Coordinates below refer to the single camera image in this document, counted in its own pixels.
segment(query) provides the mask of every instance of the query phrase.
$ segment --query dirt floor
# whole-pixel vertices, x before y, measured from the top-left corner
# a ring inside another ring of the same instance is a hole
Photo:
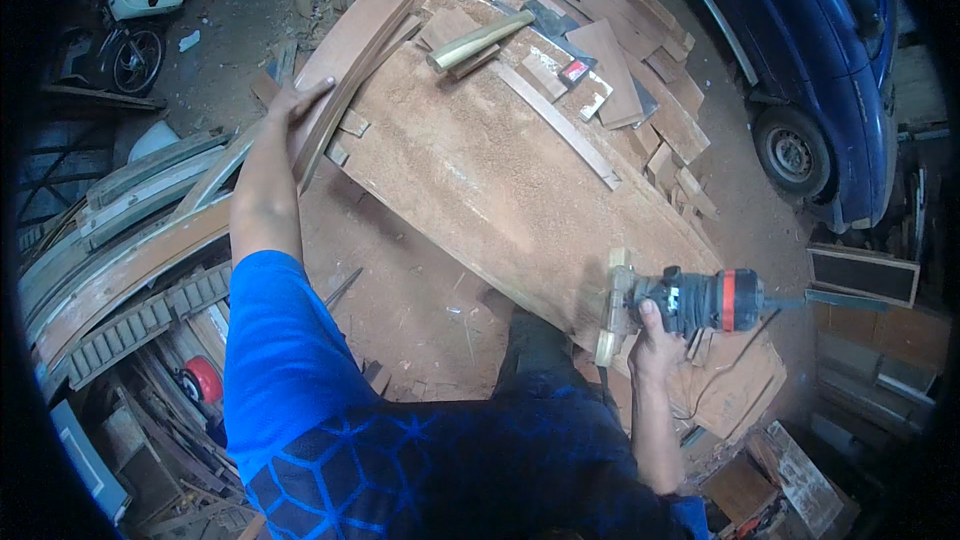
[[[714,28],[701,24],[706,11],[691,10],[685,0],[660,1],[697,41],[687,69],[705,93],[699,123],[711,146],[691,169],[698,178],[706,175],[706,191],[721,212],[719,222],[703,227],[727,266],[757,270],[770,292],[799,295],[809,282],[804,247],[812,222],[798,218],[764,176],[752,117],[731,75],[736,68],[729,50],[718,50]],[[265,113],[250,85],[278,39],[296,36],[304,50],[316,46],[333,21],[329,10],[301,18],[293,0],[186,0],[167,33],[170,52],[151,95],[168,99],[166,121],[180,137],[216,126],[242,131]],[[199,43],[177,52],[179,40],[194,30]],[[126,136],[136,138],[130,130]],[[390,369],[387,398],[489,397],[506,345],[509,301],[326,159],[300,213],[306,270],[320,296],[364,269],[333,317],[351,349]],[[814,395],[811,315],[787,311],[769,329],[789,378],[764,420],[804,424]],[[709,440],[697,446],[716,461]]]

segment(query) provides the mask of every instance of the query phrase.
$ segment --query hand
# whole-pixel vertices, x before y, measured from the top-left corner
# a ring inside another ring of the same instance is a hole
[[[330,92],[336,85],[336,80],[328,77],[308,90],[300,91],[294,87],[294,78],[287,75],[283,78],[283,86],[270,102],[267,112],[268,118],[276,118],[284,124],[298,120],[307,114],[320,97]]]
[[[687,343],[678,333],[664,330],[657,303],[645,299],[640,303],[643,330],[630,350],[627,365],[637,381],[665,384],[667,377],[683,358]]]

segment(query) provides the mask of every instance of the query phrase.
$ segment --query blue car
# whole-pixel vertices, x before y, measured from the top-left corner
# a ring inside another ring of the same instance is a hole
[[[703,0],[764,103],[763,170],[836,233],[871,228],[897,160],[896,0]]]

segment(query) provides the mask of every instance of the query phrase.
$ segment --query wooden handle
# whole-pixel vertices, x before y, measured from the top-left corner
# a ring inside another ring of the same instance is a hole
[[[441,74],[464,59],[480,53],[494,42],[532,24],[533,21],[534,14],[530,11],[520,11],[510,17],[500,18],[490,25],[471,31],[462,38],[447,42],[427,54],[426,62],[430,64],[433,71]]]

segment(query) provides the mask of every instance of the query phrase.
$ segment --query man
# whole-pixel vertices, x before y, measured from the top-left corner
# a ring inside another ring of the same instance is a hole
[[[366,384],[307,281],[289,126],[332,88],[287,80],[230,205],[229,453],[277,538],[707,537],[684,478],[666,377],[684,342],[641,305],[632,440],[572,365],[564,335],[510,322],[488,401],[392,403]]]

